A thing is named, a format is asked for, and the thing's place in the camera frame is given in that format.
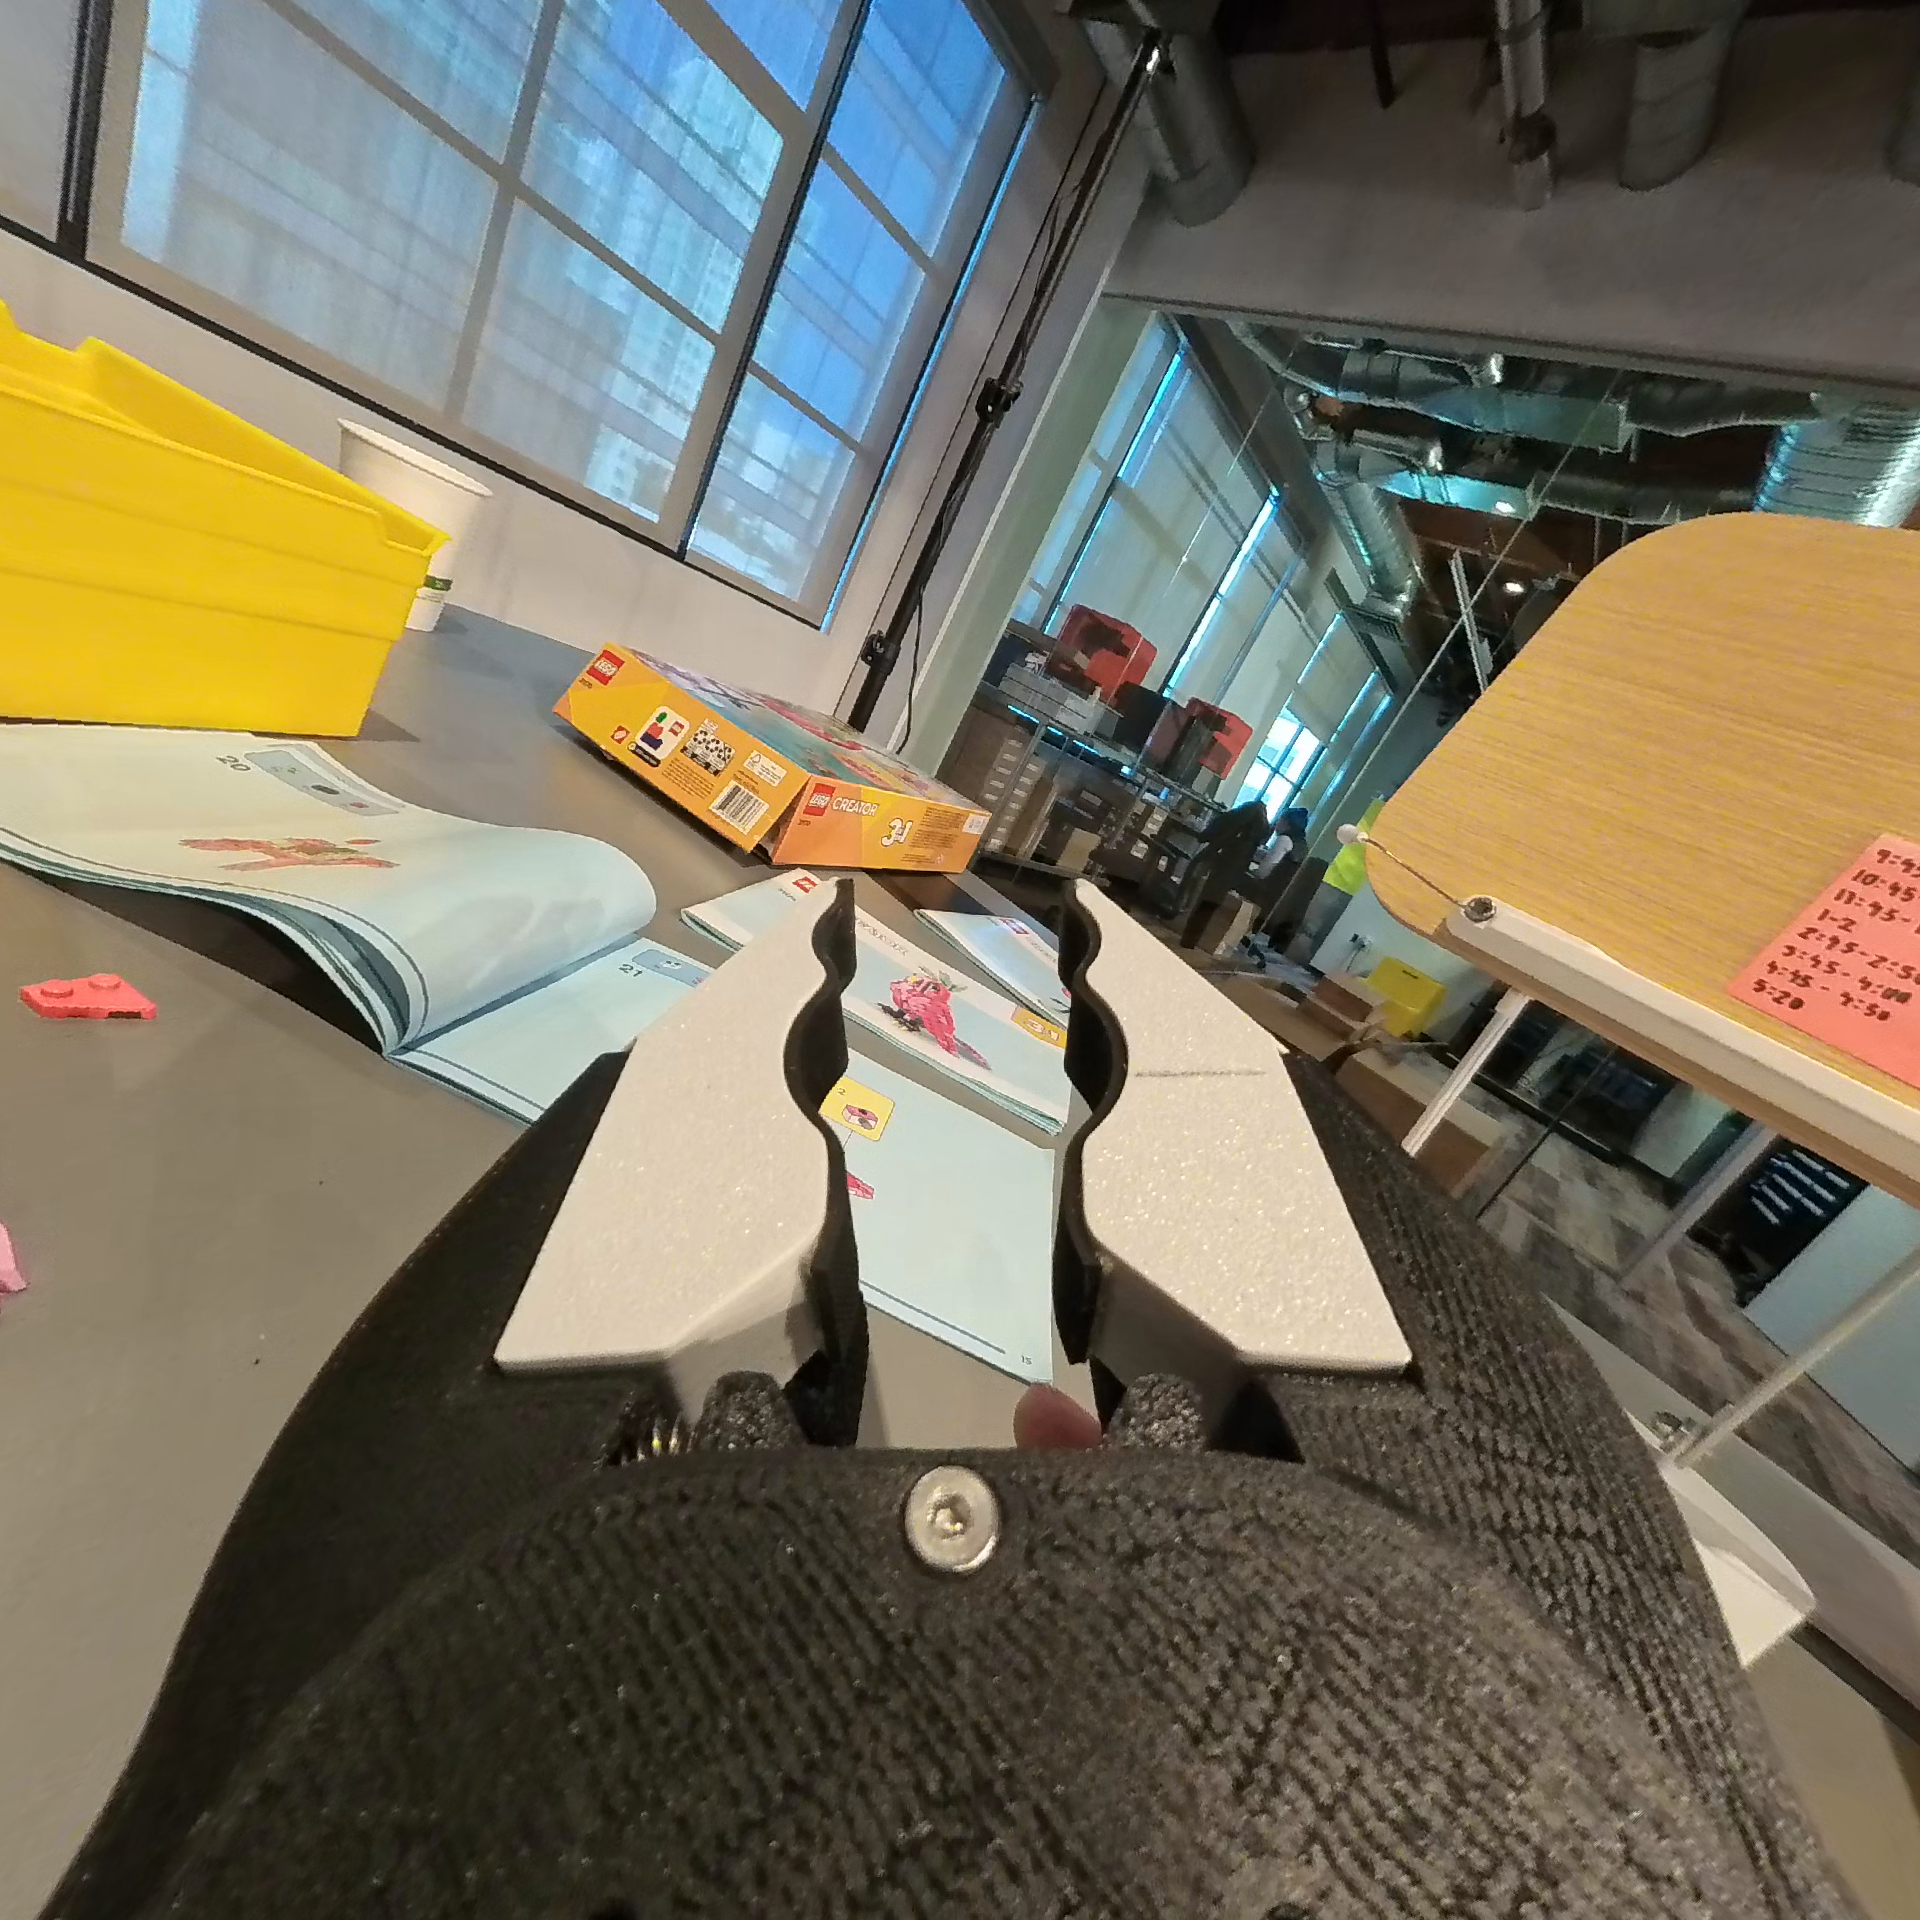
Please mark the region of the white paper cup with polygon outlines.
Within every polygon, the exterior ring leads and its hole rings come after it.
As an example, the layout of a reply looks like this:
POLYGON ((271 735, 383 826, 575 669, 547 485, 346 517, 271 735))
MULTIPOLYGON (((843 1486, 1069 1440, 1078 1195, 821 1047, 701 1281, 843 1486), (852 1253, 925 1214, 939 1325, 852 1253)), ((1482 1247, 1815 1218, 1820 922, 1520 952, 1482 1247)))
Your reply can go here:
POLYGON ((451 599, 462 546, 475 517, 492 502, 492 491, 466 473, 366 424, 341 419, 339 430, 342 477, 444 536, 405 623, 408 634, 432 634, 451 599))

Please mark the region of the orange toy box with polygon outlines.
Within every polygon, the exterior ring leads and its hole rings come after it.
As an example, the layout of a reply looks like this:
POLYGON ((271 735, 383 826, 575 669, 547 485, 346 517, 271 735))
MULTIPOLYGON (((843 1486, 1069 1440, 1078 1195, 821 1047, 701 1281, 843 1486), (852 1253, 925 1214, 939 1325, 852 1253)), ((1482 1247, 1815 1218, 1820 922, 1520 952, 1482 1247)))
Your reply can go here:
POLYGON ((962 874, 991 811, 835 717, 634 648, 596 653, 554 710, 660 803, 780 870, 962 874))

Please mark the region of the grey desk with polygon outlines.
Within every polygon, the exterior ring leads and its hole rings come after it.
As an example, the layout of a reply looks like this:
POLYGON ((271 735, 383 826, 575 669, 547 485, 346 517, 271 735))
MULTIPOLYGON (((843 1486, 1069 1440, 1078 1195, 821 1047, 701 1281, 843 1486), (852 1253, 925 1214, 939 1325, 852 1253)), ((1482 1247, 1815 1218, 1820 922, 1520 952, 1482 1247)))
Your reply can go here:
MULTIPOLYGON (((429 809, 604 839, 675 922, 741 859, 556 728, 590 650, 448 616, 330 753, 429 809)), ((383 1064, 252 919, 5 862, 2 935, 2 1214, 28 1282, 2 1326, 2 1907, 38 1917, 282 1425, 517 1130, 383 1064), (88 973, 158 1019, 46 1022, 15 1000, 88 973)), ((861 1438, 1007 1438, 1010 1378, 888 1319, 872 1341, 861 1438)), ((1810 1625, 1748 1683, 1859 1907, 1916 1917, 1916 1709, 1810 1625)))

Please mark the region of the tall bright window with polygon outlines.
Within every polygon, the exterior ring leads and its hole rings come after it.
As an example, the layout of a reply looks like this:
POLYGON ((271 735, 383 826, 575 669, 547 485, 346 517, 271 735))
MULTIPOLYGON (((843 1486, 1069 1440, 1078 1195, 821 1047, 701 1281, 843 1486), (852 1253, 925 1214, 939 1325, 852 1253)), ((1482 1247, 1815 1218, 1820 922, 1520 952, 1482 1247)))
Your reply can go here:
POLYGON ((1083 605, 1159 656, 1146 688, 1252 736, 1216 789, 1316 821, 1402 697, 1410 601, 1346 534, 1232 327, 1123 309, 1136 337, 1013 599, 1055 638, 1083 605))

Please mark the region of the red 3D printer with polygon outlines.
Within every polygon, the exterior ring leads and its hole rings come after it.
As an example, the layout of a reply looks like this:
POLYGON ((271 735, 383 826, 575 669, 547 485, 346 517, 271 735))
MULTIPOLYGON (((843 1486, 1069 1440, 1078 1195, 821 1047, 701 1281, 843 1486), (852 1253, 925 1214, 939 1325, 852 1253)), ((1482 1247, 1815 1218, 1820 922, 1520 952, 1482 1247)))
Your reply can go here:
POLYGON ((1067 690, 1114 704, 1130 687, 1142 687, 1159 653, 1130 623, 1074 605, 1054 638, 1044 673, 1067 690))
POLYGON ((1165 773, 1226 778, 1252 730, 1234 711, 1186 701, 1167 703, 1148 739, 1146 754, 1165 773))

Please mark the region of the thick light blue instruction booklet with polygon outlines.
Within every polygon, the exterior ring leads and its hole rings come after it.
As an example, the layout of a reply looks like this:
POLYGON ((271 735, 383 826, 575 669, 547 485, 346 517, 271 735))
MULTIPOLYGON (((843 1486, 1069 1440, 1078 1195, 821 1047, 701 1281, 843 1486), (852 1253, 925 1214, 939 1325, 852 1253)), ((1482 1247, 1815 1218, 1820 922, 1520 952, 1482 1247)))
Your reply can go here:
MULTIPOLYGON (((710 974, 648 939, 655 888, 630 855, 397 800, 304 742, 5 725, 2 849, 46 881, 271 928, 388 1061, 520 1122, 710 974)), ((1051 1155, 955 1089, 870 1034, 822 1107, 861 1293, 1044 1384, 1051 1155)))

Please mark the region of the pink sticky note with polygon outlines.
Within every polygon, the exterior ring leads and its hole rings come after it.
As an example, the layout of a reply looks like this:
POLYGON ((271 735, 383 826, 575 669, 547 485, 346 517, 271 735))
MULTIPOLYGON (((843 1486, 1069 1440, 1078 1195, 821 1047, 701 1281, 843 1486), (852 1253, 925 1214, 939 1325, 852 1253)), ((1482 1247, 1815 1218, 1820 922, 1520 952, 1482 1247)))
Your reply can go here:
POLYGON ((1751 1014, 1918 1089, 1918 842, 1878 834, 1730 981, 1751 1014))

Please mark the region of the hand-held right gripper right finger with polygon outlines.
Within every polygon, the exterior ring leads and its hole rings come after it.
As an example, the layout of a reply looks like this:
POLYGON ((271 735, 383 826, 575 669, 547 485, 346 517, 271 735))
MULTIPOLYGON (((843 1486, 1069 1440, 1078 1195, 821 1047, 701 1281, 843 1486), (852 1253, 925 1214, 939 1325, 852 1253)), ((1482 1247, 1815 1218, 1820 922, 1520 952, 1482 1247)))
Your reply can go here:
POLYGON ((1407 1338, 1284 1047, 1116 901, 1062 901, 1054 1326, 1120 1385, 1402 1378, 1407 1338))

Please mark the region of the grey drawer cabinet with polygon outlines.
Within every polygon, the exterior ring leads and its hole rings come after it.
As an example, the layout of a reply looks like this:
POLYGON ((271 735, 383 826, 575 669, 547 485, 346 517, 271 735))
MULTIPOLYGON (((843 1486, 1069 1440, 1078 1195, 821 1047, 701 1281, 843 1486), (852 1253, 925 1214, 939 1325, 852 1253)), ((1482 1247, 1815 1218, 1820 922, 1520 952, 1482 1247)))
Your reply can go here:
POLYGON ((1133 889, 1176 888, 1226 811, 1212 775, 1174 783, 1111 736, 1072 733, 1058 713, 996 687, 971 693, 939 779, 988 818, 975 870, 1133 889))

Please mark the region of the large dark-framed window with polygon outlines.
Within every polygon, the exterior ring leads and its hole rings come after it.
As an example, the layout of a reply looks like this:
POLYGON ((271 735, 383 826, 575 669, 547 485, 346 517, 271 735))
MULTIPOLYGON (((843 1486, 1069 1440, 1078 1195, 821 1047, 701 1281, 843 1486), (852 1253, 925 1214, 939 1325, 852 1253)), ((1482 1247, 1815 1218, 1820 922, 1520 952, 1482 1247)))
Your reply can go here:
POLYGON ((1040 106, 989 6, 111 14, 115 265, 827 623, 1040 106))

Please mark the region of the black tripod stand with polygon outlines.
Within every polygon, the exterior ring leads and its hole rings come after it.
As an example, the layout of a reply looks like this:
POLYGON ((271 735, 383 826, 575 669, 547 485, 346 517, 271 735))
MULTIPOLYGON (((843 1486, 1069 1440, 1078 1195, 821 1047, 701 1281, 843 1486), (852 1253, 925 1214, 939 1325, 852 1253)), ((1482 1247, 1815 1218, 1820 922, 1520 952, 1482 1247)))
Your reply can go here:
POLYGON ((1088 227, 1088 217, 1092 215, 1114 173, 1120 147, 1132 133, 1154 78, 1167 65, 1171 33, 1148 13, 1139 19, 1141 35, 1132 62, 1125 69, 1123 85, 1117 87, 1111 113, 1096 133, 1086 168, 1072 184, 1072 195, 1062 206, 1061 219, 1043 231, 1044 250, 1037 269, 1032 271, 1024 309, 996 368, 980 381, 967 441, 951 465, 946 487, 930 513, 925 538, 902 576, 891 614, 856 653, 861 678, 848 710, 848 725, 855 733, 863 733, 872 722, 879 697, 899 671, 908 640, 911 634, 923 630, 928 587, 943 560, 943 552, 952 538, 952 526, 970 502, 974 483, 988 462, 988 453, 1003 422, 1022 395, 1029 360, 1061 293, 1072 254, 1088 227))

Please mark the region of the silver ventilation duct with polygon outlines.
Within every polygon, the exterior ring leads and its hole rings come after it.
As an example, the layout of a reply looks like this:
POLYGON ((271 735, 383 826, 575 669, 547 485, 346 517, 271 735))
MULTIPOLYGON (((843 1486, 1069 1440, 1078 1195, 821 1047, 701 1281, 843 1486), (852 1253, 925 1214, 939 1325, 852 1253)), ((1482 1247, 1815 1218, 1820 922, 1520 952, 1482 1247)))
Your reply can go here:
POLYGON ((1910 528, 1916 393, 1836 375, 1624 368, 1437 350, 1234 321, 1386 601, 1414 595, 1439 534, 1416 519, 1580 522, 1590 549, 1734 513, 1910 528))
POLYGON ((1256 147, 1212 33, 1167 39, 1141 122, 1165 215, 1181 230, 1216 223, 1247 185, 1256 147))

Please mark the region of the thin light blue instruction booklet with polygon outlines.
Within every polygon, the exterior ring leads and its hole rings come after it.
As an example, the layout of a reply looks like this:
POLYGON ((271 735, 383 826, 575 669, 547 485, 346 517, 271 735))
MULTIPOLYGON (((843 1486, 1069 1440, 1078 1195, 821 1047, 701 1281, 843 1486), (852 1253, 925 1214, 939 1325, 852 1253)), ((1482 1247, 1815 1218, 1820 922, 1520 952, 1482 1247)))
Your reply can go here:
MULTIPOLYGON (((685 905, 682 922, 739 952, 827 886, 829 875, 816 871, 780 871, 685 905)), ((1062 1131, 1072 1104, 1066 1030, 952 960, 914 946, 863 909, 855 910, 855 973, 843 1014, 1044 1134, 1062 1131)))
POLYGON ((1069 995, 1058 946, 1043 928, 1019 914, 1003 917, 974 909, 918 909, 917 919, 988 973, 1032 1016, 1058 1027, 1067 1025, 1069 995))

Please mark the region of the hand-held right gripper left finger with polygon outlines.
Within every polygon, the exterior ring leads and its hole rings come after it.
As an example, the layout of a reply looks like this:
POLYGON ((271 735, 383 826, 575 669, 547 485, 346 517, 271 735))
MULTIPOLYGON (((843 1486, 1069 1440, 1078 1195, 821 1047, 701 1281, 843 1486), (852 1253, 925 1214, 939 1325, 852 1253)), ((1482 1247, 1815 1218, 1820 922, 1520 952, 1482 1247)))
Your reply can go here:
POLYGON ((870 1336, 824 1118, 855 962, 852 886, 824 881, 638 1034, 496 1342, 503 1375, 638 1368, 693 1414, 752 1373, 810 1440, 856 1440, 870 1336))

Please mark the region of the yellow plastic bin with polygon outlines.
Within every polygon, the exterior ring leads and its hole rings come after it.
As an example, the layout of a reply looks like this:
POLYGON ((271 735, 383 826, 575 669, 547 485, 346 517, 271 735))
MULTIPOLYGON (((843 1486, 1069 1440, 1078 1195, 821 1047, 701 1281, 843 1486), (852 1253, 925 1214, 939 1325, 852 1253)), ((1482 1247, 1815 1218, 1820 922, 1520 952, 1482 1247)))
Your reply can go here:
POLYGON ((2 717, 359 736, 446 536, 100 342, 2 313, 2 717))

